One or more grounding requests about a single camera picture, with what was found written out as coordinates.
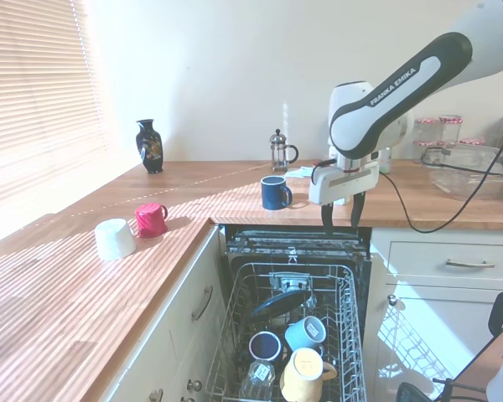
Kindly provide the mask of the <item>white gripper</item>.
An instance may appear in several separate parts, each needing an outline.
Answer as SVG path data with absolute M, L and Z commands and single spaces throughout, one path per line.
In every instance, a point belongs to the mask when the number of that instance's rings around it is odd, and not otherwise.
M 312 173 L 309 200 L 321 206 L 321 219 L 327 235 L 333 234 L 333 209 L 335 201 L 353 196 L 350 216 L 352 224 L 359 224 L 366 201 L 366 191 L 373 189 L 379 180 L 379 163 L 370 162 L 360 171 L 345 173 L 339 167 L 319 167 Z

